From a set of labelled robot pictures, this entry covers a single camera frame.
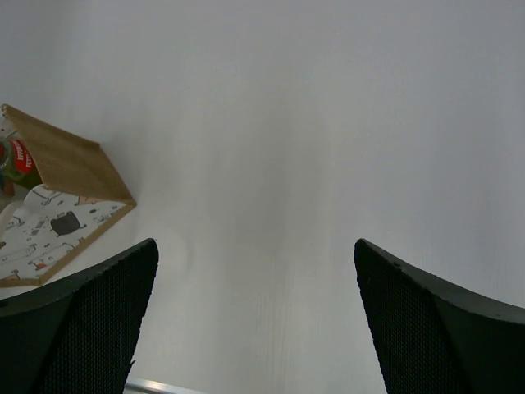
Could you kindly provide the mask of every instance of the black cartoon figure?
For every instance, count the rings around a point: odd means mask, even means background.
[[[84,224],[81,226],[79,219],[76,218],[72,211],[69,211],[59,218],[51,219],[51,227],[58,234],[58,236],[64,236],[84,228],[86,225]]]
[[[3,277],[2,279],[0,279],[0,281],[19,281],[19,280],[20,280],[20,276],[18,276],[17,269],[13,269],[11,271],[11,275],[7,275],[6,277]]]
[[[79,196],[79,200],[75,203],[75,205],[95,204],[95,203],[99,203],[101,201],[105,201],[105,200],[104,199],[95,199],[94,197],[81,197],[81,196]]]
[[[66,254],[71,252],[75,247],[73,245],[64,242],[62,245],[55,246],[51,250],[42,253],[40,256],[35,257],[28,262],[28,265],[34,265],[35,271],[40,271],[46,267],[55,264],[58,260],[64,257]]]
[[[44,205],[44,206],[45,205],[50,205],[51,201],[53,201],[53,199],[56,199],[56,197],[58,197],[59,195],[62,194],[61,191],[51,191],[51,190],[50,190],[49,195],[41,195],[38,191],[34,191],[34,190],[32,190],[32,192],[35,193],[41,199],[43,199],[43,201],[40,203],[40,205]]]
[[[35,250],[36,244],[31,244],[27,248],[20,249],[15,252],[11,252],[10,254],[0,256],[0,262],[10,263],[11,261],[16,261],[19,259],[23,259],[24,257],[29,257],[34,253]]]
[[[7,224],[6,231],[11,230],[13,227],[20,227],[24,225],[24,221],[16,216],[11,217],[11,220]]]

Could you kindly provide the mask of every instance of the white surface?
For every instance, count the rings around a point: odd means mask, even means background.
[[[524,38],[519,0],[4,0],[0,92],[139,202],[61,276],[158,240],[133,377],[375,394],[360,236],[525,306]]]

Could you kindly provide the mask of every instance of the metal bar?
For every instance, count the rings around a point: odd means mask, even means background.
[[[125,388],[144,394],[206,394],[205,392],[196,392],[189,388],[172,386],[146,379],[128,379]]]

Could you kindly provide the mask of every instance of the cartoon print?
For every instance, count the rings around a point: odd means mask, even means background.
[[[34,227],[34,230],[31,232],[31,236],[36,236],[39,231],[42,229],[43,225],[46,224],[46,220],[40,220],[36,226]]]
[[[20,227],[24,225],[24,221],[16,216],[13,216],[7,224],[6,231],[11,230],[13,227]]]
[[[32,190],[33,193],[35,193],[38,197],[40,197],[41,199],[43,199],[43,201],[40,203],[40,205],[49,205],[51,203],[51,201],[53,201],[53,199],[56,199],[56,197],[58,197],[59,195],[62,194],[61,191],[52,191],[50,190],[51,193],[49,193],[49,195],[41,195],[38,191],[35,191],[34,189]]]
[[[58,260],[64,257],[66,254],[71,252],[75,247],[73,245],[64,242],[62,245],[55,246],[53,249],[42,253],[40,256],[31,259],[28,265],[34,265],[35,271],[40,271],[46,267],[50,267],[55,264]]]
[[[17,269],[13,269],[11,271],[11,275],[7,275],[6,277],[3,277],[2,279],[0,279],[0,281],[19,281],[19,280],[20,280],[20,276],[18,275]]]
[[[76,218],[72,211],[66,214],[59,215],[56,219],[51,219],[51,227],[58,234],[58,236],[64,236],[71,234],[81,228],[85,228],[86,225],[80,225],[79,219]]]
[[[78,202],[75,203],[75,205],[86,205],[86,204],[96,204],[101,201],[106,201],[105,199],[95,199],[94,197],[82,197],[79,196]]]
[[[55,192],[42,185],[28,194],[24,204],[11,217],[10,231],[0,238],[0,280],[42,276],[74,248],[85,245],[97,227],[126,206]]]
[[[31,244],[27,248],[20,249],[15,252],[11,252],[10,254],[0,256],[0,262],[10,263],[11,261],[17,261],[19,259],[23,259],[24,257],[29,257],[34,253],[35,250],[36,244]]]

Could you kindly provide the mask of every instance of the red label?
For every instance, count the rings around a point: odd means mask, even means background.
[[[34,168],[34,161],[28,150],[25,148],[24,143],[21,140],[9,140],[13,145],[13,162],[15,168],[23,173],[27,174]]]

